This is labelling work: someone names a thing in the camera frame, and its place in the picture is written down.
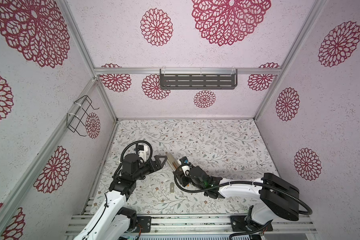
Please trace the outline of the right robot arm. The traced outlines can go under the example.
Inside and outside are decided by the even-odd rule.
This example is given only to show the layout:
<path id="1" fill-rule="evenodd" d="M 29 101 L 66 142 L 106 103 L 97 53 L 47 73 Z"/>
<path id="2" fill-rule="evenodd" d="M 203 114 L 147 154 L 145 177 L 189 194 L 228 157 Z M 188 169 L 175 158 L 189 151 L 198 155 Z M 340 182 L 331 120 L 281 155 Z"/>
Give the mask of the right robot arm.
<path id="1" fill-rule="evenodd" d="M 265 173 L 260 179 L 234 181 L 209 176 L 199 166 L 185 165 L 178 167 L 173 174 L 176 186 L 187 193 L 203 193 L 211 199 L 240 197 L 260 200 L 260 204 L 249 208 L 248 225 L 261 226 L 276 218 L 299 220 L 299 189 L 272 173 Z"/>

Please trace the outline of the white battery cover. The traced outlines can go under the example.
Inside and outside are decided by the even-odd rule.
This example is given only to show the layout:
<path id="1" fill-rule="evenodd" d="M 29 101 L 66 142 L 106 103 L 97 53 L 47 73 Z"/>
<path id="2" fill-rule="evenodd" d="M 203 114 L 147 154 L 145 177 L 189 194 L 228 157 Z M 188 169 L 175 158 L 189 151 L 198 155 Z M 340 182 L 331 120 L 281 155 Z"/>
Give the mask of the white battery cover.
<path id="1" fill-rule="evenodd" d="M 170 193 L 175 192 L 175 183 L 170 183 Z"/>

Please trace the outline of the white remote control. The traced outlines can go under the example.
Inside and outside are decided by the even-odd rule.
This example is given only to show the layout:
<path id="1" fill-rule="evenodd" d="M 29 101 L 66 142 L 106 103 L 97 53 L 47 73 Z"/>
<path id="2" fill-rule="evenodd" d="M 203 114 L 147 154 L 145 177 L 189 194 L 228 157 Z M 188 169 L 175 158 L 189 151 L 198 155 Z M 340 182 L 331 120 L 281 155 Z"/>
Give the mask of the white remote control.
<path id="1" fill-rule="evenodd" d="M 180 160 L 177 160 L 172 153 L 167 153 L 167 163 L 169 164 L 172 172 L 175 172 L 176 169 L 181 165 Z"/>

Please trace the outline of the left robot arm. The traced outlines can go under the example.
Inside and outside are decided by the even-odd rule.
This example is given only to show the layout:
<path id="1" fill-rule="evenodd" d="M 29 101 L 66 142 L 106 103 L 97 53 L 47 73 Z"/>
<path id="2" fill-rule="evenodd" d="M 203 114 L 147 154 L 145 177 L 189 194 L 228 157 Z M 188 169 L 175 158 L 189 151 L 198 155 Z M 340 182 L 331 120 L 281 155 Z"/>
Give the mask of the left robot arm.
<path id="1" fill-rule="evenodd" d="M 125 207 L 142 177 L 161 170 L 167 156 L 143 160 L 138 154 L 128 154 L 121 162 L 121 173 L 115 175 L 101 207 L 76 240 L 118 240 L 125 232 L 137 227 L 137 212 Z"/>

